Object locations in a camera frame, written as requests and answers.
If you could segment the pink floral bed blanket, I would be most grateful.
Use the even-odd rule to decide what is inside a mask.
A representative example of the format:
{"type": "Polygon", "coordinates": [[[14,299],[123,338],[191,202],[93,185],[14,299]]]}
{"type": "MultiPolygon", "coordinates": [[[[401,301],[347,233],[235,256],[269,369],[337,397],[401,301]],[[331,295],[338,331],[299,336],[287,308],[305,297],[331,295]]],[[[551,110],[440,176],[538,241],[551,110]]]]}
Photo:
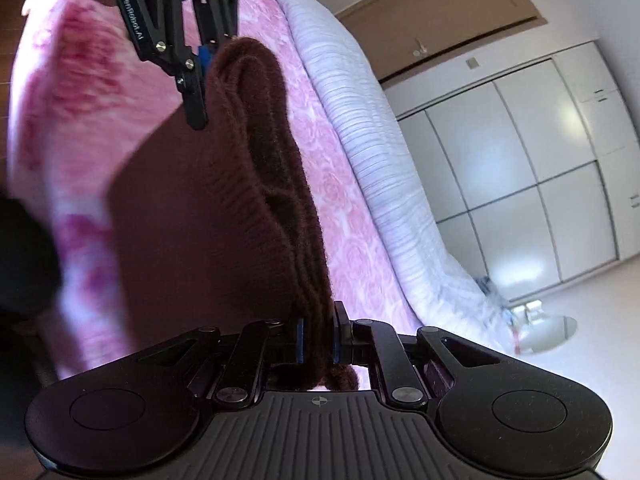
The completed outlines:
{"type": "MultiPolygon", "coordinates": [[[[120,294],[107,185],[180,104],[174,82],[141,62],[119,12],[94,0],[27,0],[11,79],[9,188],[50,226],[63,283],[39,326],[58,377],[134,348],[120,294]]],[[[351,318],[412,334],[419,320],[342,142],[330,124],[277,0],[240,0],[240,32],[282,68],[288,120],[323,231],[334,296],[351,318]]]]}

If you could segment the white wardrobe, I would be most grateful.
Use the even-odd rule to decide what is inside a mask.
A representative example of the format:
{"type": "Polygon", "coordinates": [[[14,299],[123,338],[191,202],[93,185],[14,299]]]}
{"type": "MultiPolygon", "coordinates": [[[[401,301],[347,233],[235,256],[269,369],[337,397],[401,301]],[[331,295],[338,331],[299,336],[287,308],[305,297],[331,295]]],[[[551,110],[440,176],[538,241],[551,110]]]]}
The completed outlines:
{"type": "Polygon", "coordinates": [[[408,110],[451,255],[511,302],[639,252],[639,138],[595,42],[408,110]]]}

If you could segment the maroon knitted button vest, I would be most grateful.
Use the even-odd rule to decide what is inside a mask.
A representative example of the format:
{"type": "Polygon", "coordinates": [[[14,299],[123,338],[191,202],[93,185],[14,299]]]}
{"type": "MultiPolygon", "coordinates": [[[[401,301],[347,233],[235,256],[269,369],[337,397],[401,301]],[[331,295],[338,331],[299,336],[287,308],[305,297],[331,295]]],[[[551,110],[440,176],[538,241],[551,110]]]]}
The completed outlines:
{"type": "Polygon", "coordinates": [[[356,390],[333,357],[326,252],[276,56],[231,41],[208,71],[206,108],[201,131],[172,114],[107,193],[132,339],[145,348],[203,326],[290,323],[303,361],[278,366],[274,383],[356,390]]]}

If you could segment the round white side table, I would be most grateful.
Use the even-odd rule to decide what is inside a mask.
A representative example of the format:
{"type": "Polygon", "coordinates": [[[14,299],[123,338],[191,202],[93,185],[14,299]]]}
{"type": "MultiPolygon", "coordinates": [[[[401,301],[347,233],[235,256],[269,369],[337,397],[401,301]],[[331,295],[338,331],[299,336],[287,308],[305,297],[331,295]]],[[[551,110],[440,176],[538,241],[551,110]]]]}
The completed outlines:
{"type": "Polygon", "coordinates": [[[578,331],[578,322],[574,318],[547,313],[541,300],[512,307],[510,315],[514,351],[518,356],[558,348],[578,331]]]}

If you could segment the brown wooden door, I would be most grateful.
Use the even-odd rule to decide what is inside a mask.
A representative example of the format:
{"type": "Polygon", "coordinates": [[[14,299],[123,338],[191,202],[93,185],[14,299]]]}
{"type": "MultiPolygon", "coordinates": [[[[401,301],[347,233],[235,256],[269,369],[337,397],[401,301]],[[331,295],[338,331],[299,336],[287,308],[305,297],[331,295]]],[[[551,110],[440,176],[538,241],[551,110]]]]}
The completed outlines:
{"type": "Polygon", "coordinates": [[[381,84],[547,23],[532,0],[362,0],[337,17],[381,84]]]}

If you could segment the white striped rolled duvet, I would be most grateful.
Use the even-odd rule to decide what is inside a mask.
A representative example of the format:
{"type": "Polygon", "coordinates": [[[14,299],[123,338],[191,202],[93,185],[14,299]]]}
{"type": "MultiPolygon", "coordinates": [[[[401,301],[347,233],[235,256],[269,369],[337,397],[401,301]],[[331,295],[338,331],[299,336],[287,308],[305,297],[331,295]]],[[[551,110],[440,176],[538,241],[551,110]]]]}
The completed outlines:
{"type": "Polygon", "coordinates": [[[277,3],[414,316],[513,354],[506,312],[445,247],[398,121],[356,39],[317,0],[277,3]]]}

